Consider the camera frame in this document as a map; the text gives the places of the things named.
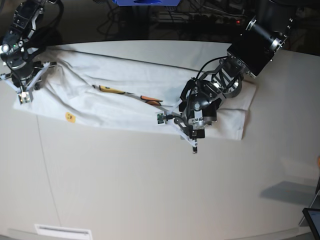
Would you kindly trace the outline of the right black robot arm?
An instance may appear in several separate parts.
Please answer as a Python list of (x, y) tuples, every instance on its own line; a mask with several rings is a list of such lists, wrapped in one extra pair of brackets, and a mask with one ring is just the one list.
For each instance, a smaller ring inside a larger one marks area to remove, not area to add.
[[(57, 6), (58, 14), (47, 25), (38, 27), (44, 17), (46, 3)], [(0, 58), (10, 73), (2, 74), (0, 78), (8, 80), (18, 93), (39, 88), (40, 78), (36, 76), (45, 65), (34, 61), (34, 58), (44, 53), (48, 46), (62, 43), (58, 26), (63, 13), (61, 0), (26, 0), (16, 8), (13, 22), (0, 46)]]

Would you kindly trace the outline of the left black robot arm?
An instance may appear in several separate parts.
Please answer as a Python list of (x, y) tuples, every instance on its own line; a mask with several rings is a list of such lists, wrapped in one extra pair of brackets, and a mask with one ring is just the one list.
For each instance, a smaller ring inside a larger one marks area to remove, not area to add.
[(180, 116), (174, 117), (184, 137), (205, 137), (205, 128), (218, 120), (217, 111), (226, 99), (242, 89), (244, 75), (257, 77), (284, 45), (303, 0), (259, 0), (245, 31), (218, 57), (214, 70), (201, 69), (180, 95)]

